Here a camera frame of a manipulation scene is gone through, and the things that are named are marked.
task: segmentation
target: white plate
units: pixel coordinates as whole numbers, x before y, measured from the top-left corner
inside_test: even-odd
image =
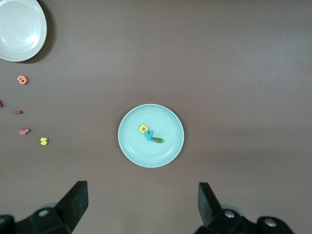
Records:
[[[36,0],[0,1],[0,58],[30,59],[43,47],[46,36],[47,22]]]
[[[145,124],[162,143],[149,141],[138,129]],[[161,167],[174,160],[184,142],[183,126],[168,108],[145,104],[132,109],[120,123],[118,141],[121,150],[133,163],[142,167]]]

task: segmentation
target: metal bolt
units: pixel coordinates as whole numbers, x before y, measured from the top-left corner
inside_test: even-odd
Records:
[[[48,213],[49,213],[48,210],[43,210],[43,211],[40,211],[40,212],[39,212],[38,216],[44,217],[44,216],[47,215]]]
[[[266,218],[266,219],[264,220],[264,222],[265,222],[266,225],[268,225],[268,226],[270,226],[270,227],[272,227],[272,228],[276,227],[276,223],[274,222],[273,219]]]
[[[227,210],[226,212],[224,212],[224,214],[227,218],[234,218],[235,217],[234,213],[230,210]]]

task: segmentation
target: brown surface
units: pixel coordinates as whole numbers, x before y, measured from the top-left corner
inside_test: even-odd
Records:
[[[251,221],[277,216],[310,233],[311,1],[40,4],[44,48],[0,60],[1,214],[20,220],[87,180],[75,234],[191,234],[204,181]],[[181,154],[161,168],[131,163],[118,145],[123,116],[144,103],[170,108],[185,129]]]

